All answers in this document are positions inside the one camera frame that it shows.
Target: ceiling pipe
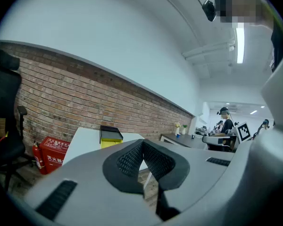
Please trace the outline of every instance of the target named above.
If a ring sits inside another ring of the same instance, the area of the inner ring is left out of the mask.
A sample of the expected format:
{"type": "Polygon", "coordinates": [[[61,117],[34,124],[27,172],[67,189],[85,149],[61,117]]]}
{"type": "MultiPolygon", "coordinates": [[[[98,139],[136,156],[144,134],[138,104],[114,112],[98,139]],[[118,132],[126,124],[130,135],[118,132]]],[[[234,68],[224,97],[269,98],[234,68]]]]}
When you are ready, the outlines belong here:
{"type": "Polygon", "coordinates": [[[199,54],[202,52],[215,50],[216,48],[227,48],[229,46],[233,46],[234,44],[235,44],[235,40],[230,40],[230,41],[215,43],[215,44],[208,44],[200,48],[195,48],[190,51],[183,52],[182,55],[184,57],[189,57],[189,56],[193,56],[195,54],[199,54]]]}
{"type": "Polygon", "coordinates": [[[215,62],[208,62],[203,64],[193,64],[193,66],[204,66],[204,65],[212,65],[212,64],[218,64],[218,63],[230,63],[230,60],[223,60],[223,61],[215,61],[215,62]]]}
{"type": "Polygon", "coordinates": [[[198,53],[198,54],[194,54],[194,55],[186,57],[185,60],[193,59],[193,58],[199,57],[199,56],[211,55],[211,54],[219,53],[221,51],[226,51],[226,50],[227,51],[233,51],[233,46],[224,46],[223,48],[217,48],[217,49],[213,49],[213,50],[210,50],[210,51],[207,51],[207,52],[201,52],[201,53],[198,53]]]}

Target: white desk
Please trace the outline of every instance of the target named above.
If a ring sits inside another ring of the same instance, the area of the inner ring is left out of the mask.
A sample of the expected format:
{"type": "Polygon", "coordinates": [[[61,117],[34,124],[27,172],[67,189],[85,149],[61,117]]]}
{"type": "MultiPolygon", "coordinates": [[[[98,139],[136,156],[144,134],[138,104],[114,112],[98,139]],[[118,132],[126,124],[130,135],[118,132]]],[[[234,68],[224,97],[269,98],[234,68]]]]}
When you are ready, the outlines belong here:
{"type": "MultiPolygon", "coordinates": [[[[144,139],[137,133],[122,133],[123,142],[144,139]]],[[[65,165],[71,159],[85,153],[93,152],[100,149],[100,131],[79,127],[72,139],[69,148],[66,152],[62,165],[65,165]]],[[[148,168],[145,161],[142,162],[140,170],[148,168]]]]}

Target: white wall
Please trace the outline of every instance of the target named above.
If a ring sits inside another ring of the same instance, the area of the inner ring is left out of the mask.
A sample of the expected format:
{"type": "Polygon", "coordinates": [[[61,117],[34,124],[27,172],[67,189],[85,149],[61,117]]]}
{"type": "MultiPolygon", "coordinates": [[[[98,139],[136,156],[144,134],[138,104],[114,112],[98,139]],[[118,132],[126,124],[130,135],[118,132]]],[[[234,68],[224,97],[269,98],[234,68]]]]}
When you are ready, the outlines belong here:
{"type": "MultiPolygon", "coordinates": [[[[216,110],[211,110],[210,111],[209,127],[210,127],[211,130],[214,128],[214,126],[216,125],[217,122],[222,120],[221,116],[217,115],[216,113],[217,113],[216,110]]],[[[253,136],[253,134],[257,132],[259,126],[262,124],[262,122],[265,119],[265,118],[258,118],[258,117],[238,115],[238,114],[232,114],[231,116],[232,116],[234,122],[239,122],[240,124],[243,123],[243,122],[247,122],[247,125],[248,125],[248,127],[250,129],[251,136],[253,136]]],[[[271,119],[271,118],[267,118],[267,119],[269,120],[270,128],[272,128],[274,120],[271,119]]]]}
{"type": "Polygon", "coordinates": [[[19,0],[0,40],[74,55],[195,113],[195,72],[161,23],[130,0],[19,0]]]}
{"type": "Polygon", "coordinates": [[[196,127],[202,128],[203,126],[206,126],[207,129],[208,129],[209,123],[205,123],[203,120],[200,119],[199,116],[194,117],[194,118],[191,120],[191,124],[190,124],[190,128],[189,128],[188,134],[189,134],[189,135],[194,134],[196,127]]]}
{"type": "Polygon", "coordinates": [[[200,119],[204,122],[204,123],[208,123],[209,122],[209,105],[207,102],[203,102],[203,106],[202,106],[202,115],[200,116],[200,119]]]}
{"type": "Polygon", "coordinates": [[[220,83],[201,83],[200,94],[204,101],[232,102],[232,103],[249,103],[265,105],[261,96],[262,86],[260,85],[235,85],[220,83]]]}

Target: brick wall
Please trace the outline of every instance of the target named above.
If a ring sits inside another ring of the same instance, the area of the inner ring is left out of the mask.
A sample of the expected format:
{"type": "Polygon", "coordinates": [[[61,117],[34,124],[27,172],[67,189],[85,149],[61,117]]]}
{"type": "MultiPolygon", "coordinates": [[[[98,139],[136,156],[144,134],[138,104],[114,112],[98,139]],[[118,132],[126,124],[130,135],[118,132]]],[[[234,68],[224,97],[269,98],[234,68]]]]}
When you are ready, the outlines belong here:
{"type": "Polygon", "coordinates": [[[78,127],[115,126],[121,132],[159,139],[160,134],[175,131],[176,121],[191,123],[187,112],[91,64],[12,43],[0,43],[0,49],[21,61],[16,105],[27,108],[27,147],[46,136],[71,141],[78,127]]]}

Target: fire extinguisher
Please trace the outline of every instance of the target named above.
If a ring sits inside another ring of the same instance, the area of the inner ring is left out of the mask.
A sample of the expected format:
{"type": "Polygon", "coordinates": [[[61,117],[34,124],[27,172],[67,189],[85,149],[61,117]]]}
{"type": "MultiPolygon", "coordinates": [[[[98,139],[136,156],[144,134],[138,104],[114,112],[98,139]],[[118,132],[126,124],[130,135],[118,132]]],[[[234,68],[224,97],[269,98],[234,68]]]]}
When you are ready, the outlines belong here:
{"type": "Polygon", "coordinates": [[[33,142],[33,155],[36,159],[36,163],[37,163],[40,173],[43,175],[47,174],[45,163],[43,161],[39,145],[36,141],[33,142]]]}

